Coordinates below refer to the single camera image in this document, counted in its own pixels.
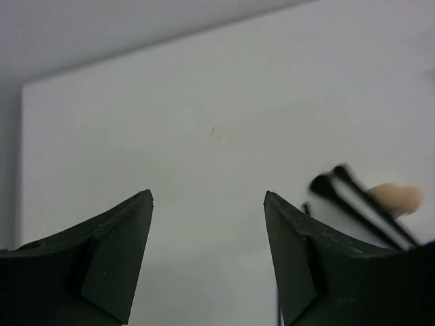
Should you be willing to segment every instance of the white table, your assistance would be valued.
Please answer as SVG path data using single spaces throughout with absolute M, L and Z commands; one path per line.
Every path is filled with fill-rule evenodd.
M 318 1 L 29 83 L 21 242 L 149 188 L 130 324 L 274 325 L 266 190 L 299 206 L 348 162 L 367 185 L 422 186 L 407 223 L 432 238 L 435 62 L 419 44 L 434 16 L 431 1 Z

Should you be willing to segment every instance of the white tabletop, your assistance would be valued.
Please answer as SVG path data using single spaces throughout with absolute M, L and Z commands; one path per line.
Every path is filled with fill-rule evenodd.
M 309 197 L 349 163 L 419 185 L 435 234 L 431 1 L 318 1 L 24 87 L 21 242 L 154 195 L 130 325 L 273 325 L 266 190 L 376 243 Z

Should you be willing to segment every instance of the white surface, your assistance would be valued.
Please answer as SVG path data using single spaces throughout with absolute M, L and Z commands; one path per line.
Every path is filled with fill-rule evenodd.
M 24 82 L 295 0 L 0 1 L 0 247 L 13 248 Z
M 435 6 L 417 7 L 320 1 L 27 85 L 22 242 L 150 188 L 135 326 L 273 325 L 264 194 L 298 206 L 339 162 L 369 185 L 422 186 L 409 221 L 429 240 L 434 85 L 411 41 Z

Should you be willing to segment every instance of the gray wall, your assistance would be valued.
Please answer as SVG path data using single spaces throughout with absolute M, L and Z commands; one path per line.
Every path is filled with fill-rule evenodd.
M 1 1 L 0 247 L 14 246 L 24 82 L 300 2 L 305 1 Z

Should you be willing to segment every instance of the beige object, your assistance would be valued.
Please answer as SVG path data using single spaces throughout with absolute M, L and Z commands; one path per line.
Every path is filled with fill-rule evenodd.
M 397 183 L 382 183 L 368 193 L 383 207 L 397 216 L 414 213 L 423 202 L 423 191 L 419 187 L 402 187 Z

